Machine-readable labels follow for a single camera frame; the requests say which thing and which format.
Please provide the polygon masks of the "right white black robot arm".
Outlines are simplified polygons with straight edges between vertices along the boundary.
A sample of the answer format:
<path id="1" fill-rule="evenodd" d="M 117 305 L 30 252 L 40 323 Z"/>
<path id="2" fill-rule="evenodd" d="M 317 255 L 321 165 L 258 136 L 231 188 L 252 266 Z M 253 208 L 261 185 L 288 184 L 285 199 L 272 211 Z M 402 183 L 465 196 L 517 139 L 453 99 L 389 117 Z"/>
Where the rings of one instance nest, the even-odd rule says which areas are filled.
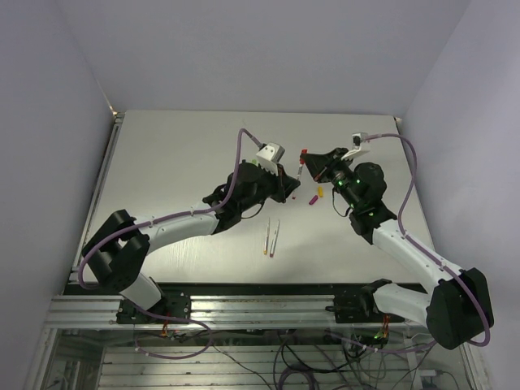
<path id="1" fill-rule="evenodd" d="M 383 202 L 387 189 L 380 165 L 362 162 L 351 167 L 347 150 L 302 154 L 301 162 L 312 179 L 331 184 L 349 206 L 354 232 L 369 245 L 394 258 L 414 273 L 422 286 L 417 292 L 379 279 L 362 288 L 358 312 L 367 321 L 394 314 L 424 326 L 446 349 L 470 343 L 483 335 L 486 345 L 494 324 L 488 283 L 476 268 L 464 270 L 441 258 L 409 234 Z"/>

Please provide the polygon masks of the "red end white pen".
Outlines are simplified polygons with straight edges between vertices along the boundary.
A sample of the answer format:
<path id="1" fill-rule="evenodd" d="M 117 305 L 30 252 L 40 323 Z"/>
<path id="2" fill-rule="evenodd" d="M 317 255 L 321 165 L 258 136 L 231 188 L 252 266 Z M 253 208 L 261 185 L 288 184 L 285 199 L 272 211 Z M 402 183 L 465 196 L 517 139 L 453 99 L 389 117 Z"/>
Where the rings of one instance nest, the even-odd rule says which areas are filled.
<path id="1" fill-rule="evenodd" d="M 298 169 L 297 169 L 297 176 L 296 176 L 296 179 L 299 182 L 301 181 L 301 174 L 303 171 L 303 167 L 304 167 L 304 162 L 303 162 L 303 159 L 300 158 Z M 297 198 L 297 189 L 295 188 L 294 191 L 292 192 L 292 200 L 296 200 L 296 198 Z"/>

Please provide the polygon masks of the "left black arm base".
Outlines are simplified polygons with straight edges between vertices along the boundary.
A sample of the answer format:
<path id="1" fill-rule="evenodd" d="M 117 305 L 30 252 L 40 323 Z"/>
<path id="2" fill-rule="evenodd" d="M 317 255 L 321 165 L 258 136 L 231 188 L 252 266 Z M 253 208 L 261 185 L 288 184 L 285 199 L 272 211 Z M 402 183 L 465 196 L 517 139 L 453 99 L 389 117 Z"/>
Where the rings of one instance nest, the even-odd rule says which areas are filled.
<path id="1" fill-rule="evenodd" d="M 118 324 L 145 325 L 164 322 L 155 315 L 187 319 L 191 314 L 191 300 L 185 295 L 166 295 L 157 304 L 145 310 L 129 300 L 123 300 L 116 313 Z"/>

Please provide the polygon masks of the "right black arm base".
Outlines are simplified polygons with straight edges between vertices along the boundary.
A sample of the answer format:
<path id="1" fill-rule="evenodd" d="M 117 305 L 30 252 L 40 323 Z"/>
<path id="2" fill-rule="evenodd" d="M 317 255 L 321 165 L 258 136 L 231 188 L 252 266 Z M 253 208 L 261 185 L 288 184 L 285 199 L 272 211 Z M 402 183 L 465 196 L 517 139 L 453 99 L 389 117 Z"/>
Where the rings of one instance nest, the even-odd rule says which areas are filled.
<path id="1" fill-rule="evenodd" d="M 334 314 L 336 324 L 382 323 L 388 316 L 377 308 L 374 293 L 390 283 L 378 279 L 370 284 L 333 284 L 334 297 L 325 310 Z"/>

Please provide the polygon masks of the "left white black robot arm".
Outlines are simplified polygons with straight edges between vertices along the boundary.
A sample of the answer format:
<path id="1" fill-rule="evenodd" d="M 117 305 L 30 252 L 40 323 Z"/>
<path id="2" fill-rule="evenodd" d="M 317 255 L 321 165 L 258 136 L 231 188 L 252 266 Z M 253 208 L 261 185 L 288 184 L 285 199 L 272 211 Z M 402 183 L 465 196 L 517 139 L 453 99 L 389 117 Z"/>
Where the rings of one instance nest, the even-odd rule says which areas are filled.
<path id="1" fill-rule="evenodd" d="M 156 323 L 172 310 L 158 284 L 141 270 L 148 255 L 188 238 L 225 232 L 269 199 L 286 202 L 299 185 L 282 165 L 270 173 L 241 162 L 224 184 L 188 211 L 145 222 L 126 210 L 113 212 L 82 249 L 80 266 L 90 268 L 99 287 L 124 297 L 146 322 Z"/>

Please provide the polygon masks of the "yellow end white pen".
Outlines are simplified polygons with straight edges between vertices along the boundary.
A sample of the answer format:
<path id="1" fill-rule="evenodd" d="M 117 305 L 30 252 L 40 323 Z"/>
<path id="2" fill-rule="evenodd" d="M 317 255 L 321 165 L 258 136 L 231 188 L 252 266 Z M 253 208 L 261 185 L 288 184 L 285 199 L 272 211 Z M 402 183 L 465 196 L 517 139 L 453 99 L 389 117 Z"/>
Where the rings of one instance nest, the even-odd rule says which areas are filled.
<path id="1" fill-rule="evenodd" d="M 263 242 L 263 254 L 267 256 L 270 242 L 270 231 L 271 231 L 271 219 L 267 220 L 266 231 Z"/>

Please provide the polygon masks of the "red pen cap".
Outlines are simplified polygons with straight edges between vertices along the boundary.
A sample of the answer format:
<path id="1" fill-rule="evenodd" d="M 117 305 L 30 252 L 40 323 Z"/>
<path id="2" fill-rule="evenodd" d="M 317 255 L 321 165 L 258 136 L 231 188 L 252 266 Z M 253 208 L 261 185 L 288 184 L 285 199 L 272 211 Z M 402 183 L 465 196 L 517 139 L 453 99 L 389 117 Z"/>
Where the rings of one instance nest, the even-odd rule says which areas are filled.
<path id="1" fill-rule="evenodd" d="M 302 149 L 301 150 L 301 154 L 300 154 L 300 164 L 301 165 L 304 165 L 305 164 L 305 159 L 304 159 L 304 155 L 307 154 L 307 149 Z"/>

